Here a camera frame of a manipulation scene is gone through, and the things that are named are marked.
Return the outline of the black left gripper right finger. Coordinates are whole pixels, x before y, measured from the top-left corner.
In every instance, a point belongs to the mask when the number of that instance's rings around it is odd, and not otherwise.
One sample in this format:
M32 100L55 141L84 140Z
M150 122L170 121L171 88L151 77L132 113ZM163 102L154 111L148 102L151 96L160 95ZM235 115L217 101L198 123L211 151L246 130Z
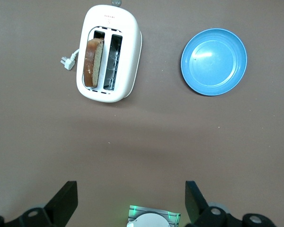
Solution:
M274 227L261 214L248 213L241 220L217 206L209 206L196 182L186 181L185 206L191 223L188 227Z

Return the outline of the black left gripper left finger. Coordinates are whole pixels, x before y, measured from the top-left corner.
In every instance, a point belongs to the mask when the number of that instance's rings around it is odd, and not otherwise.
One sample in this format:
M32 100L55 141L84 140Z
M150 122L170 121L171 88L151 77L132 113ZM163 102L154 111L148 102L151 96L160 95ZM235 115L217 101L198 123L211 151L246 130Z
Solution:
M0 227L64 227L77 206L77 182L68 181L43 208L29 209L10 222L0 216Z

